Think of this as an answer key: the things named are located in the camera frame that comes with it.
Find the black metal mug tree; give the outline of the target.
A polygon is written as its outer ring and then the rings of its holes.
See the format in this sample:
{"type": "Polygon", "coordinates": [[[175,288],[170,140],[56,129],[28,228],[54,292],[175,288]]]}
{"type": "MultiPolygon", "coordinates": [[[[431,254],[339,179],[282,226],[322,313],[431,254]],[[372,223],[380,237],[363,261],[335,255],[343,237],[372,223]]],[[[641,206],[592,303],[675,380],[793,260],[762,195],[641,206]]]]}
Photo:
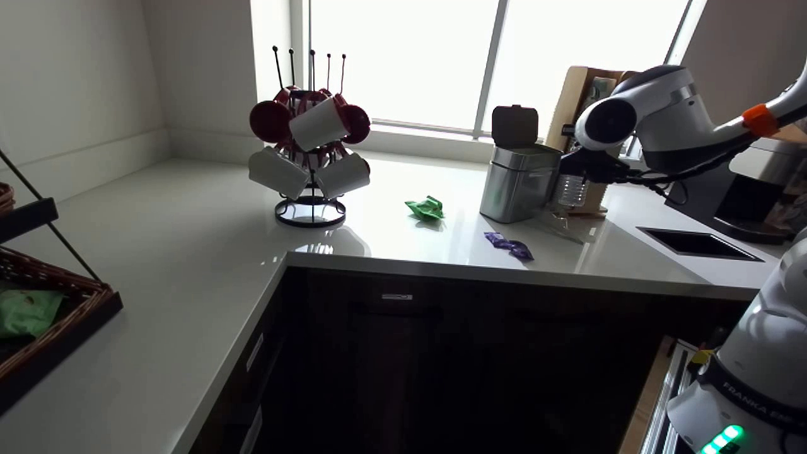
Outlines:
{"type": "MultiPolygon", "coordinates": [[[[283,83],[282,77],[279,76],[279,84],[282,87],[295,85],[299,86],[300,90],[292,93],[294,104],[288,107],[292,114],[292,119],[299,114],[303,114],[309,108],[317,105],[318,103],[326,100],[328,97],[334,97],[339,92],[332,92],[329,85],[320,89],[314,89],[315,86],[315,51],[309,50],[308,62],[311,64],[310,74],[308,76],[308,86],[303,87],[297,85],[295,76],[295,63],[294,49],[288,50],[290,58],[290,73],[291,81],[286,84],[283,83]]],[[[297,199],[286,198],[285,195],[279,193],[281,201],[275,206],[275,218],[277,221],[300,228],[324,228],[345,221],[346,208],[340,201],[340,197],[334,199],[327,199],[323,197],[319,187],[313,181],[314,173],[346,157],[349,152],[345,144],[341,140],[332,141],[323,146],[317,147],[309,152],[303,152],[297,144],[294,143],[293,138],[290,137],[287,141],[274,144],[277,152],[298,166],[306,170],[310,175],[310,182],[302,195],[297,199]]]]}

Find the brown canister lid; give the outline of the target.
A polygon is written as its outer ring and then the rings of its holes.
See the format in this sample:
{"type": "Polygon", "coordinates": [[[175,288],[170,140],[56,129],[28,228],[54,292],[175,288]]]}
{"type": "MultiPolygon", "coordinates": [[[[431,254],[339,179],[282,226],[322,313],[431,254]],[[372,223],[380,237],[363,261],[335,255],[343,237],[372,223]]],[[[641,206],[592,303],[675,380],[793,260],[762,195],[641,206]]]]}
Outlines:
{"type": "Polygon", "coordinates": [[[492,138],[499,148],[524,148],[537,143],[539,115],[533,107],[497,106],[492,111],[492,138]]]}

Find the white mug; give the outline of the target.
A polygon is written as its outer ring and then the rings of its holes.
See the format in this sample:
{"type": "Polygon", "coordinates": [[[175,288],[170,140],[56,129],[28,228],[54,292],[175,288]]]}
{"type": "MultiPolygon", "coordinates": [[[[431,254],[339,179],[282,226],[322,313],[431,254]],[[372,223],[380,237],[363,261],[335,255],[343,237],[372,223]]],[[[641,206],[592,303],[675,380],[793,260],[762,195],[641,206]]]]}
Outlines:
{"type": "Polygon", "coordinates": [[[254,183],[289,199],[299,198],[310,182],[306,170],[282,157],[273,147],[265,147],[250,156],[248,177],[254,183]]]}
{"type": "Polygon", "coordinates": [[[334,97],[309,108],[290,120],[291,137],[303,152],[309,152],[349,135],[348,123],[341,105],[334,97]]]}
{"type": "Polygon", "coordinates": [[[317,170],[312,181],[319,187],[323,197],[334,199],[368,186],[371,183],[371,167],[357,153],[349,153],[317,170]]]}

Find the purple crumpled packet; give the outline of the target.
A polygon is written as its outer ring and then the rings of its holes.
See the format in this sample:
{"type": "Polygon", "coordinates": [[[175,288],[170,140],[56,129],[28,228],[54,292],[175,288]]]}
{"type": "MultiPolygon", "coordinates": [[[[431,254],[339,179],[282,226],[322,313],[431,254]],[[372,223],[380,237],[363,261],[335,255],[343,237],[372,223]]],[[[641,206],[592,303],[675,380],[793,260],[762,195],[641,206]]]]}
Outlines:
{"type": "Polygon", "coordinates": [[[533,261],[534,256],[528,249],[528,245],[516,240],[508,240],[499,232],[488,231],[484,232],[484,236],[490,244],[496,249],[507,250],[510,255],[523,261],[533,261]]]}

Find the window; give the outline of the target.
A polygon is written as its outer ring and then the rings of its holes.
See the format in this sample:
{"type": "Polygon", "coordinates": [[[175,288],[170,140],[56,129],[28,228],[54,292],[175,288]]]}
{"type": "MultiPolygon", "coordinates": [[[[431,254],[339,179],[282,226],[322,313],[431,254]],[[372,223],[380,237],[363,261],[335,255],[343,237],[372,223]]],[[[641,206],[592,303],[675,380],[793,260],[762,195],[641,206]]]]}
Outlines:
{"type": "Polygon", "coordinates": [[[533,107],[545,137],[568,69],[679,63],[706,0],[303,0],[316,85],[375,121],[492,129],[501,105],[533,107]]]}

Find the black tiered basket stand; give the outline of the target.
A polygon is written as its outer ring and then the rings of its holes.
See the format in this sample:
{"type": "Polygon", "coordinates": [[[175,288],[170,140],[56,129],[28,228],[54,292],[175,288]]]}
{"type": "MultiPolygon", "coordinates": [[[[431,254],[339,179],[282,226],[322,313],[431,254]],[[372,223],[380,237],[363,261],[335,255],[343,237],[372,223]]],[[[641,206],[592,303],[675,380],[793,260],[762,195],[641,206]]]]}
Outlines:
{"type": "MultiPolygon", "coordinates": [[[[84,261],[83,257],[79,255],[78,251],[69,243],[60,230],[55,227],[55,221],[58,218],[57,204],[55,200],[50,197],[43,197],[37,192],[35,187],[28,181],[28,179],[20,172],[20,170],[12,164],[6,153],[0,149],[0,161],[2,161],[15,177],[23,184],[29,192],[34,195],[34,201],[25,205],[17,205],[15,199],[15,190],[11,184],[0,181],[0,247],[8,247],[8,242],[19,238],[20,236],[27,235],[38,228],[43,226],[49,228],[53,235],[66,247],[73,258],[78,261],[84,268],[82,276],[90,277],[96,281],[101,281],[98,275],[91,269],[91,267],[84,261]]],[[[0,282],[0,287],[14,287],[21,288],[15,284],[8,284],[8,282],[0,282]]]]}

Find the clear plastic bottle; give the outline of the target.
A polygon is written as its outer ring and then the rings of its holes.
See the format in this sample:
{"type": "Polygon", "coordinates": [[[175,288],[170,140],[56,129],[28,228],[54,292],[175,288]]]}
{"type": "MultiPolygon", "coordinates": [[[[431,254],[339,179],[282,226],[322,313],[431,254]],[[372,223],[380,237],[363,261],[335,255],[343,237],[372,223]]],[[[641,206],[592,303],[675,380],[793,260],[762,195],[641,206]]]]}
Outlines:
{"type": "Polygon", "coordinates": [[[583,207],[587,198],[588,183],[586,177],[560,173],[554,189],[554,204],[569,209],[583,207]]]}

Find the coffee machine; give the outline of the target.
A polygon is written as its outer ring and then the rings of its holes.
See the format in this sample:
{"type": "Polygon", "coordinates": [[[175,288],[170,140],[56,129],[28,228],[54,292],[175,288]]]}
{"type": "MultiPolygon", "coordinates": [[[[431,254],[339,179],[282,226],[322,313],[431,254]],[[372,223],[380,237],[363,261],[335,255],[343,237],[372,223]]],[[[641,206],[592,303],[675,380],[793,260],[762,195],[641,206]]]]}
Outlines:
{"type": "Polygon", "coordinates": [[[783,244],[795,233],[773,212],[798,170],[807,170],[807,139],[761,138],[729,163],[672,184],[665,204],[736,240],[783,244]]]}

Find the large wicker basket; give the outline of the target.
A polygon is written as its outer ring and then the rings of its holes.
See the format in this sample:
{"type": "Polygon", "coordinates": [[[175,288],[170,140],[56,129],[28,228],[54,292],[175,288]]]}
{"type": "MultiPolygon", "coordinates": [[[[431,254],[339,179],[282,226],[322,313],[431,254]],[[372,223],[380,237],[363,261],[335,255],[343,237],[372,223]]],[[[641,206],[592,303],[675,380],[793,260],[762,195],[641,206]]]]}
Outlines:
{"type": "Polygon", "coordinates": [[[57,291],[64,299],[44,333],[0,337],[0,416],[123,308],[106,282],[0,247],[0,282],[57,291]]]}

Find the wooden box holder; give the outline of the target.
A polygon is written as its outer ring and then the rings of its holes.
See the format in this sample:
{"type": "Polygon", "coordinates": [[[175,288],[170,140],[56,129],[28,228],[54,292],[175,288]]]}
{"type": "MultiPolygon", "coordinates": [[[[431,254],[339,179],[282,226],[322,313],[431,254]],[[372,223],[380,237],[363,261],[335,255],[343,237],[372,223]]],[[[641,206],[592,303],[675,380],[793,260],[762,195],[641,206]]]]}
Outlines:
{"type": "MultiPolygon", "coordinates": [[[[554,114],[549,123],[549,131],[544,137],[544,145],[571,153],[577,144],[573,136],[574,123],[589,105],[611,95],[616,86],[637,74],[631,70],[604,70],[585,66],[571,66],[567,70],[561,94],[557,99],[554,114]]],[[[554,204],[554,184],[552,201],[549,206],[556,213],[563,213],[573,218],[605,218],[608,209],[603,207],[602,200],[607,185],[588,181],[588,192],[585,205],[577,209],[569,209],[554,204]]]]}

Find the green packet in basket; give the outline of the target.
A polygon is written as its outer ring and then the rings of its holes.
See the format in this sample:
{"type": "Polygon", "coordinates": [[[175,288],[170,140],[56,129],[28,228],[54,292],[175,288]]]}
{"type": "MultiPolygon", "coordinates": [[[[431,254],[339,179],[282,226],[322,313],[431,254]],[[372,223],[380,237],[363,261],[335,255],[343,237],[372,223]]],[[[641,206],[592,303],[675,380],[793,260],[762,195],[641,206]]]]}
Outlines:
{"type": "Polygon", "coordinates": [[[60,291],[0,287],[0,339],[40,337],[57,319],[60,291]]]}

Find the silver metal canister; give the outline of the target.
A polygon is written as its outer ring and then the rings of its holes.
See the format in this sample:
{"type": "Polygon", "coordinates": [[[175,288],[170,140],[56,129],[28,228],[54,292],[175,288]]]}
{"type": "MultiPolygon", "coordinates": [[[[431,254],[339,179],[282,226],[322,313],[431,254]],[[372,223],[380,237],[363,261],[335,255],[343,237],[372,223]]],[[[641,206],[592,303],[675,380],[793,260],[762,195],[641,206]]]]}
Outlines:
{"type": "Polygon", "coordinates": [[[498,223],[532,218],[551,199],[562,153],[543,144],[495,146],[482,192],[480,214],[498,223]]]}

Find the green crumpled packet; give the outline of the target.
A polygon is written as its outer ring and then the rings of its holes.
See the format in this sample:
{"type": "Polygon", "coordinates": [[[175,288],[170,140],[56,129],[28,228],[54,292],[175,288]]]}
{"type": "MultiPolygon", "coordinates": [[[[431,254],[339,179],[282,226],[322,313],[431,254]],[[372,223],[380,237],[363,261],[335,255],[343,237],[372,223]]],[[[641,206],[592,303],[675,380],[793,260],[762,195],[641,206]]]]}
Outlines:
{"type": "Polygon", "coordinates": [[[443,204],[432,196],[427,196],[423,201],[405,201],[404,204],[421,221],[432,222],[444,218],[443,204]]]}

